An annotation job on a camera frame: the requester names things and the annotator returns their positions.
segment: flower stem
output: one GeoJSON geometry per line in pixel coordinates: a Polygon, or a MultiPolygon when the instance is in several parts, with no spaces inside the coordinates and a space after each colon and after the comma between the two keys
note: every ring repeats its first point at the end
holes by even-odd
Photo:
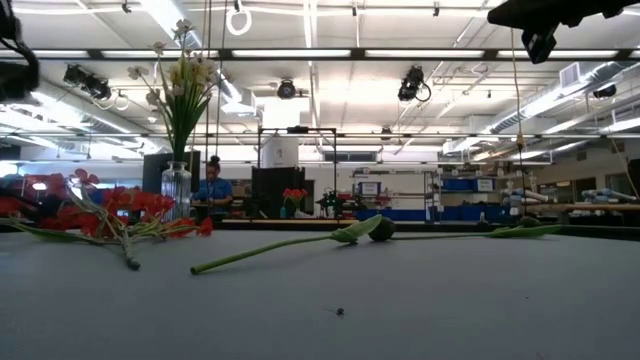
{"type": "Polygon", "coordinates": [[[207,270],[211,270],[211,269],[216,268],[218,266],[222,266],[222,265],[230,264],[232,262],[240,261],[242,259],[246,259],[248,257],[259,255],[259,254],[265,253],[267,251],[275,250],[275,249],[278,249],[278,248],[281,248],[281,247],[285,247],[285,246],[289,246],[289,245],[316,242],[316,241],[327,240],[327,239],[329,239],[329,236],[324,235],[324,236],[307,238],[307,239],[282,241],[282,242],[271,244],[271,245],[268,245],[268,246],[264,246],[264,247],[261,247],[261,248],[255,249],[255,250],[245,251],[245,252],[240,253],[240,254],[228,256],[226,258],[223,258],[223,259],[220,259],[220,260],[216,260],[216,261],[210,262],[208,264],[202,264],[202,265],[194,266],[190,270],[191,270],[191,274],[197,275],[197,274],[199,274],[201,272],[204,272],[204,271],[207,271],[207,270]]]}
{"type": "Polygon", "coordinates": [[[467,238],[467,237],[483,237],[488,233],[471,233],[471,234],[458,234],[458,235],[423,235],[423,236],[400,236],[392,237],[391,240],[439,240],[439,239],[455,239],[455,238],[467,238]]]}

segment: gray table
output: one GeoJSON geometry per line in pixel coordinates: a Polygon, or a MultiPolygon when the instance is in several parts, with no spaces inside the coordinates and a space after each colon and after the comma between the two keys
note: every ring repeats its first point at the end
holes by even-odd
{"type": "Polygon", "coordinates": [[[189,274],[304,235],[143,245],[136,273],[119,253],[3,234],[0,359],[640,358],[640,243],[328,241],[189,274]]]}

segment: leaf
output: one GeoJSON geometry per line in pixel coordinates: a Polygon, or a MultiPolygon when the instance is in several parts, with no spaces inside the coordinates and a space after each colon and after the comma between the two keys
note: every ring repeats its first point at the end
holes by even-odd
{"type": "Polygon", "coordinates": [[[342,243],[355,243],[361,236],[367,235],[372,232],[382,221],[382,215],[378,214],[365,221],[360,221],[351,226],[338,229],[331,233],[329,237],[332,240],[342,243]]]}
{"type": "Polygon", "coordinates": [[[534,228],[516,227],[513,229],[496,229],[484,236],[488,238],[537,238],[559,231],[562,225],[547,225],[534,228]]]}
{"type": "Polygon", "coordinates": [[[83,235],[78,235],[78,234],[73,234],[73,233],[68,233],[65,231],[56,231],[56,230],[46,230],[46,229],[38,229],[38,228],[33,228],[31,226],[27,226],[24,224],[20,224],[17,222],[13,222],[10,224],[7,224],[9,226],[12,226],[18,230],[22,230],[25,232],[28,232],[30,234],[39,236],[45,240],[49,240],[49,241],[54,241],[54,242],[76,242],[76,241],[84,241],[84,242],[88,242],[94,245],[103,245],[104,243],[102,241],[98,241],[95,239],[92,239],[90,237],[87,236],[83,236],[83,235]]]}

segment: cable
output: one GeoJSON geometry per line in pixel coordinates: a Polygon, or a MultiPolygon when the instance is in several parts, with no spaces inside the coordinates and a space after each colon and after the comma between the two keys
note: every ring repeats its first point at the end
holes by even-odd
{"type": "Polygon", "coordinates": [[[522,149],[524,148],[524,136],[522,135],[522,117],[520,114],[520,87],[518,86],[518,67],[516,66],[516,48],[514,42],[513,28],[511,28],[511,56],[513,62],[513,81],[516,85],[516,101],[517,101],[517,116],[518,116],[518,137],[516,144],[518,145],[518,155],[520,157],[520,174],[522,175],[522,202],[524,207],[523,216],[527,215],[527,190],[525,187],[524,168],[522,167],[522,149]]]}

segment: spotlight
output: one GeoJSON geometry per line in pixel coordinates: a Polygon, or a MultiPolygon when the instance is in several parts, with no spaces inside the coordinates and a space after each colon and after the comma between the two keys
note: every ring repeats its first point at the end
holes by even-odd
{"type": "Polygon", "coordinates": [[[296,87],[293,86],[293,80],[283,79],[278,87],[278,97],[282,100],[293,99],[296,96],[296,87]]]}
{"type": "Polygon", "coordinates": [[[607,86],[604,89],[596,90],[593,92],[593,96],[596,99],[610,98],[618,92],[618,88],[615,85],[607,86]]]}
{"type": "MultiPolygon", "coordinates": [[[[393,131],[391,131],[391,128],[389,126],[383,126],[382,127],[382,131],[380,132],[381,134],[393,134],[393,131]]],[[[388,137],[381,137],[380,140],[382,141],[389,141],[391,140],[391,138],[388,137]]]]}
{"type": "Polygon", "coordinates": [[[82,91],[94,99],[107,100],[111,98],[109,80],[98,79],[93,74],[82,70],[78,65],[68,65],[62,80],[71,86],[80,87],[82,91]]]}
{"type": "Polygon", "coordinates": [[[412,66],[407,76],[402,79],[402,85],[398,91],[398,99],[401,102],[410,102],[417,99],[420,102],[427,102],[431,99],[431,88],[424,83],[424,72],[421,66],[412,66]],[[422,88],[427,89],[429,95],[425,99],[418,98],[418,93],[422,88]]]}

